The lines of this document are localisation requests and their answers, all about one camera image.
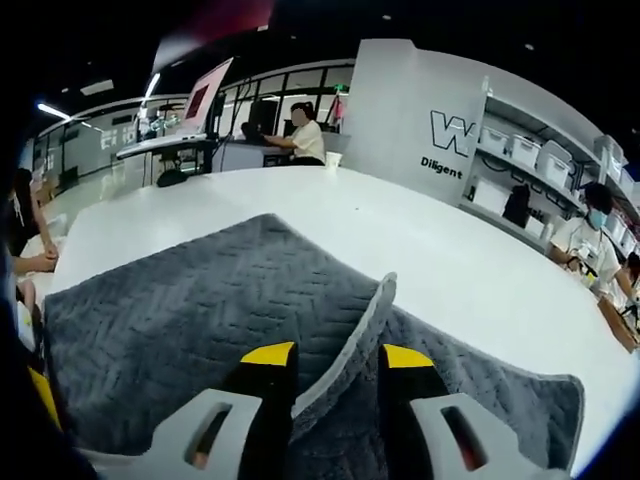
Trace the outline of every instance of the woman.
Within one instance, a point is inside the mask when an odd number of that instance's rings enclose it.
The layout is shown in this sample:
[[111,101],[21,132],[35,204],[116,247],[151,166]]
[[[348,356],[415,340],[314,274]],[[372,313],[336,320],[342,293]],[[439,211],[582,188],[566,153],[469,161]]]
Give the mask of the woman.
[[278,147],[293,148],[291,165],[318,165],[325,162],[324,140],[320,125],[314,120],[310,102],[296,103],[291,107],[291,122],[296,128],[290,137],[264,135],[264,139]]
[[[58,248],[49,234],[40,205],[31,192],[29,170],[18,169],[9,200],[12,207],[6,212],[5,229],[15,273],[52,272],[58,262]],[[20,257],[28,241],[37,235],[40,235],[44,252],[30,258]]]
[[[640,277],[640,257],[635,253],[630,253],[627,261],[622,266],[622,272],[629,277],[631,285],[633,285],[634,291],[638,293],[640,284],[638,283],[638,277]],[[616,281],[609,282],[608,288],[605,289],[606,298],[613,304],[613,306],[619,312],[625,310],[628,302],[628,298],[620,288],[620,285]]]

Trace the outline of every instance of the white storage container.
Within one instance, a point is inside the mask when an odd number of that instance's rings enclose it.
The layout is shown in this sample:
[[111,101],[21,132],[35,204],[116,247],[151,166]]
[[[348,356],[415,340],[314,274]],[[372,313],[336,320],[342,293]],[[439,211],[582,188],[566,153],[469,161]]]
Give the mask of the white storage container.
[[549,182],[552,182],[558,187],[565,188],[571,167],[555,155],[547,153],[538,158],[537,170],[544,175]]
[[520,135],[513,135],[509,141],[508,150],[511,158],[524,163],[530,168],[536,168],[536,159],[540,153],[540,145],[527,140]]
[[622,174],[620,175],[620,189],[626,193],[629,198],[633,195],[634,184],[635,182],[629,172],[623,168]]
[[633,232],[631,232],[631,230],[629,230],[628,228],[625,229],[624,234],[622,235],[622,241],[620,242],[620,246],[622,247],[622,255],[628,257],[637,245],[638,242],[633,236]]
[[509,136],[489,127],[482,127],[480,143],[484,148],[500,155],[504,154]]
[[533,235],[536,238],[540,238],[542,236],[542,232],[545,229],[544,223],[542,223],[537,218],[529,217],[527,220],[527,225],[524,229]]
[[605,222],[605,227],[607,227],[607,230],[611,233],[611,240],[618,243],[622,240],[622,236],[627,229],[627,226],[620,218],[620,215],[616,212],[611,212],[609,214],[607,221]]
[[511,193],[507,189],[479,177],[476,183],[473,203],[502,215],[504,207],[507,205],[507,200],[509,200],[509,195]]
[[609,176],[619,182],[622,167],[627,164],[622,147],[609,135],[596,138],[593,146],[596,156],[602,160]]
[[609,158],[607,174],[616,182],[619,182],[620,176],[622,175],[622,162],[616,160],[615,158]]

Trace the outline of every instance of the white wall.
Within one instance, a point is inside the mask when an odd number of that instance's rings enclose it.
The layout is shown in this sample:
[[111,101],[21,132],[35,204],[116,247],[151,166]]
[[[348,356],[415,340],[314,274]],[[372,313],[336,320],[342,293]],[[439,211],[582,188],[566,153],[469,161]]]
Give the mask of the white wall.
[[[573,107],[516,75],[474,60],[418,50],[410,40],[364,40],[344,122],[344,133],[352,140],[343,165],[456,203],[470,173],[471,158],[464,153],[475,150],[474,122],[484,109],[486,77],[496,96],[554,123],[585,146],[590,148],[602,135]],[[438,112],[451,122],[446,130]],[[454,138],[456,143],[449,143]],[[459,175],[438,174],[421,164],[423,157]]]

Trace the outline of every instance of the person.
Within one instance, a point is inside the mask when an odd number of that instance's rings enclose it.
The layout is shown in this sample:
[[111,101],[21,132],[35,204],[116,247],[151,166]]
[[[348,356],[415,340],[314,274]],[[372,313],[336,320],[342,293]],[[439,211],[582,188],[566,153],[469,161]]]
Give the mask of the person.
[[[58,248],[51,238],[40,205],[31,192],[29,170],[17,170],[9,203],[11,206],[6,211],[7,243],[13,257],[15,274],[21,276],[30,272],[52,272],[58,262]],[[27,242],[36,235],[40,235],[44,252],[29,258],[20,257]]]
[[[638,282],[638,278],[640,278],[640,257],[634,252],[630,253],[627,260],[622,265],[621,270],[624,275],[629,277],[629,281],[631,282],[634,291],[637,293],[638,288],[640,287]],[[622,312],[626,308],[628,299],[620,288],[620,284],[618,282],[609,282],[603,293],[605,298],[607,298],[619,312]]]
[[587,215],[568,220],[551,238],[550,258],[570,271],[583,262],[595,270],[598,285],[606,286],[614,279],[626,298],[637,304],[629,276],[620,267],[611,240],[602,227],[613,209],[613,196],[605,185],[592,183],[585,187]]
[[318,165],[325,163],[324,140],[320,125],[314,120],[311,102],[296,103],[291,107],[291,122],[296,128],[290,137],[263,135],[264,139],[282,148],[293,148],[291,165]]

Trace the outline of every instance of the logo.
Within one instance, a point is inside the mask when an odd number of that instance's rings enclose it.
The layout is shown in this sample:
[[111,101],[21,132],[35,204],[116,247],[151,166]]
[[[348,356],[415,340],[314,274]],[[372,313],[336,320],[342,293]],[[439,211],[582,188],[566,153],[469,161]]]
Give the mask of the logo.
[[469,157],[469,145],[475,138],[472,133],[475,126],[474,122],[467,127],[465,119],[457,116],[447,120],[445,113],[431,110],[433,145],[443,150],[449,150],[453,145],[455,152],[462,157]]
[[440,162],[438,162],[433,158],[422,157],[422,160],[420,161],[420,165],[433,170],[438,175],[445,174],[451,177],[455,177],[458,180],[462,180],[462,172],[456,170],[455,168],[445,167],[444,165],[442,165]]

